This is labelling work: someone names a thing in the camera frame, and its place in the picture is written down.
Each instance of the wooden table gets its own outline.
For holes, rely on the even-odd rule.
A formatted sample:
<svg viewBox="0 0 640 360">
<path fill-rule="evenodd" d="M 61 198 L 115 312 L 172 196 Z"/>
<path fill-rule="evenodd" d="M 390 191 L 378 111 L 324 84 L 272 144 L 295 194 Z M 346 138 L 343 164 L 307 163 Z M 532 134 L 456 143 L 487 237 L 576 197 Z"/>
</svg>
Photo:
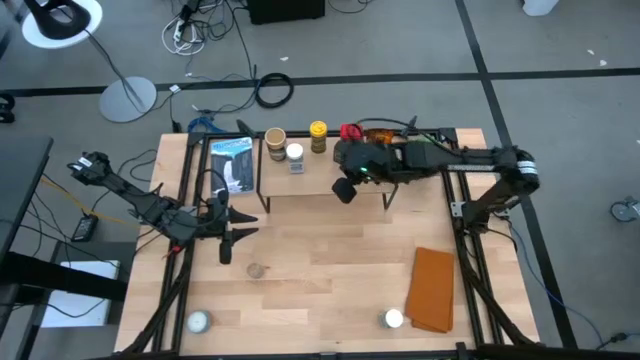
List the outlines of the wooden table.
<svg viewBox="0 0 640 360">
<path fill-rule="evenodd" d="M 486 147 L 480 129 L 458 129 L 457 134 L 461 146 Z M 180 134 L 162 136 L 151 188 L 163 182 L 163 195 L 177 196 L 186 139 Z M 196 150 L 191 179 L 198 154 Z M 325 155 L 330 157 L 330 150 Z M 468 180 L 477 198 L 495 177 L 469 174 Z M 455 252 L 440 176 L 402 185 L 387 211 L 379 193 L 361 193 L 344 205 L 334 195 L 284 196 L 283 189 L 290 187 L 286 181 L 286 177 L 265 181 L 263 189 L 274 195 L 270 214 L 255 193 L 232 196 L 236 209 L 259 218 L 260 231 L 234 246 L 231 265 L 218 263 L 219 240 L 196 242 L 187 315 L 207 310 L 213 315 L 213 327 L 200 335 L 184 331 L 181 354 L 443 350 L 455 348 L 456 342 L 473 347 L 457 264 L 451 332 L 418 330 L 407 322 L 399 329 L 381 329 L 377 321 L 384 309 L 404 309 L 416 247 Z M 187 199 L 193 197 L 191 183 Z M 204 184 L 203 194 L 209 194 L 208 177 Z M 509 231 L 498 220 L 492 220 L 490 227 Z M 139 245 L 153 236 L 141 238 Z M 136 256 L 116 350 L 133 341 L 158 304 L 167 241 L 160 238 Z M 496 300 L 525 335 L 537 340 L 513 245 L 493 233 L 483 235 L 482 241 Z M 267 267 L 262 279 L 247 275 L 251 263 Z M 489 339 L 486 309 L 479 298 L 478 302 Z M 167 316 L 165 348 L 170 346 L 173 311 Z"/>
</svg>

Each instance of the blue book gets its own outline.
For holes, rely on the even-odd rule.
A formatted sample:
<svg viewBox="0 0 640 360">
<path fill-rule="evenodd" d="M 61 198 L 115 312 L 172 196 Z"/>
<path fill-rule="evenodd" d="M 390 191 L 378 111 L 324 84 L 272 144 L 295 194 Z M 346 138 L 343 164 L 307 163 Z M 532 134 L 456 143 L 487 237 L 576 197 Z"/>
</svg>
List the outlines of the blue book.
<svg viewBox="0 0 640 360">
<path fill-rule="evenodd" d="M 249 137 L 211 144 L 211 168 L 224 178 L 229 194 L 253 191 L 253 141 Z M 211 196 L 224 190 L 220 176 L 211 174 Z"/>
</svg>

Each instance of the orange towel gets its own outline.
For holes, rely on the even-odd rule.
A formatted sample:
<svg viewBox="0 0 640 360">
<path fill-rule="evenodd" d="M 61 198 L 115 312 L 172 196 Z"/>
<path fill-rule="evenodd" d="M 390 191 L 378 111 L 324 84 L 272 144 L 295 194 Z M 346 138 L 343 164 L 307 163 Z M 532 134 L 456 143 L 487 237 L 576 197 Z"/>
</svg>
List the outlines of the orange towel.
<svg viewBox="0 0 640 360">
<path fill-rule="evenodd" d="M 416 249 L 405 314 L 413 327 L 446 333 L 453 329 L 453 255 Z"/>
</svg>

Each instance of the black metal frame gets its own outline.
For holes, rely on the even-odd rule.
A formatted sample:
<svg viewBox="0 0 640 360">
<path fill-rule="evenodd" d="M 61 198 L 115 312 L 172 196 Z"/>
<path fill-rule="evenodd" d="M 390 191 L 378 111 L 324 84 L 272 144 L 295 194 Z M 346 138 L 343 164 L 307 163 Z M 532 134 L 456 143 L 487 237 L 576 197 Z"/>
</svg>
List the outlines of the black metal frame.
<svg viewBox="0 0 640 360">
<path fill-rule="evenodd" d="M 458 141 L 456 136 L 456 131 L 453 128 L 442 128 L 442 129 L 425 129 L 423 131 L 428 132 L 430 135 L 440 139 L 443 142 L 450 144 L 452 148 L 458 147 Z M 208 148 L 211 140 L 216 139 L 233 139 L 245 137 L 246 135 L 243 133 L 223 133 L 223 134 L 209 134 L 209 133 L 190 133 L 188 135 L 187 140 L 187 149 L 185 153 L 183 169 L 182 169 L 182 178 L 180 180 L 180 188 L 178 193 L 178 200 L 182 203 L 185 202 L 187 189 L 189 186 L 189 175 L 191 173 L 191 164 L 193 162 L 193 154 L 196 149 L 196 145 L 201 144 L 200 149 L 200 160 L 198 164 L 198 171 L 196 174 L 201 173 L 207 167 L 207 158 L 208 158 Z M 301 138 L 301 137 L 309 137 L 310 134 L 306 131 L 290 131 L 287 132 L 288 138 Z M 329 131 L 328 136 L 339 136 L 338 131 Z M 258 133 L 257 140 L 259 141 L 258 147 L 258 169 L 257 169 L 257 180 L 256 180 L 256 193 L 260 198 L 260 202 L 262 203 L 265 211 L 267 213 L 270 210 L 270 197 L 263 196 L 260 192 L 260 184 L 261 184 L 261 170 L 262 170 L 262 139 L 264 138 L 264 132 Z M 453 191 L 453 183 L 451 180 L 451 175 L 448 172 L 442 173 L 444 190 L 446 194 L 446 199 L 448 203 L 456 201 L 455 192 Z M 464 173 L 458 173 L 458 181 L 460 182 L 460 188 L 462 190 L 462 200 L 468 201 L 470 200 L 470 191 L 467 183 L 466 176 Z M 202 185 L 203 185 L 203 177 L 198 178 L 196 182 L 196 187 L 194 189 L 193 194 L 193 203 L 192 205 L 198 205 L 198 201 L 202 194 Z M 383 193 L 383 205 L 385 209 L 388 209 L 389 205 L 393 201 L 395 197 L 396 191 L 398 187 L 396 186 L 392 191 L 389 199 L 386 197 L 386 193 Z M 458 257 L 462 260 L 463 256 L 468 256 L 466 252 L 466 244 L 465 244 L 465 234 L 464 229 L 462 228 L 462 223 L 455 219 L 453 215 L 451 215 L 452 226 L 455 234 L 456 248 L 458 252 Z M 474 251 L 476 253 L 476 262 L 479 270 L 479 277 L 482 286 L 486 289 L 490 294 L 491 290 L 491 282 L 489 280 L 487 264 L 484 257 L 484 252 L 482 249 L 482 244 L 480 242 L 480 238 L 477 235 L 471 236 L 472 245 Z M 185 249 L 184 252 L 184 261 L 192 262 L 194 252 L 193 243 Z M 161 299 L 164 298 L 166 290 L 171 286 L 173 281 L 173 273 L 175 268 L 176 255 L 171 254 L 166 262 L 165 266 L 165 276 L 163 278 L 162 285 L 162 295 Z M 189 281 L 189 274 L 187 274 L 187 278 L 185 281 Z M 484 339 L 484 334 L 482 331 L 482 324 L 480 320 L 480 313 L 478 311 L 478 304 L 475 297 L 475 291 L 472 287 L 469 279 L 464 275 L 463 272 L 463 282 L 465 288 L 465 295 L 467 298 L 467 308 L 469 311 L 469 318 L 471 322 L 471 329 L 473 333 L 474 343 L 476 347 L 479 347 L 487 342 Z M 179 352 L 180 345 L 182 340 L 182 329 L 184 326 L 184 317 L 185 317 L 185 309 L 186 309 L 186 301 L 188 294 L 188 286 L 185 286 L 184 289 L 178 295 L 178 306 L 176 311 L 176 321 L 173 328 L 172 341 L 171 341 L 171 351 Z M 489 322 L 492 333 L 493 343 L 502 345 L 504 344 L 504 340 L 502 337 L 502 331 L 494 319 L 493 315 L 489 314 Z M 164 336 L 164 321 L 161 326 L 158 328 L 156 334 L 153 337 L 153 346 L 152 351 L 157 352 L 162 348 L 162 341 Z M 372 358 L 421 358 L 421 359 L 464 359 L 467 356 L 471 356 L 472 352 L 466 351 L 464 344 L 460 343 L 457 345 L 456 350 L 444 350 L 444 351 L 399 351 L 399 352 L 376 352 L 376 353 L 341 353 L 339 354 L 340 358 L 350 358 L 350 359 L 372 359 Z M 309 359 L 310 357 L 320 357 L 321 359 L 333 359 L 336 358 L 337 354 L 276 354 L 276 355 L 252 355 L 252 356 L 224 356 L 225 359 L 233 359 L 233 358 L 251 358 L 251 359 Z M 219 355 L 211 355 L 211 356 L 194 356 L 194 357 L 180 357 L 181 359 L 219 359 L 221 356 Z"/>
</svg>

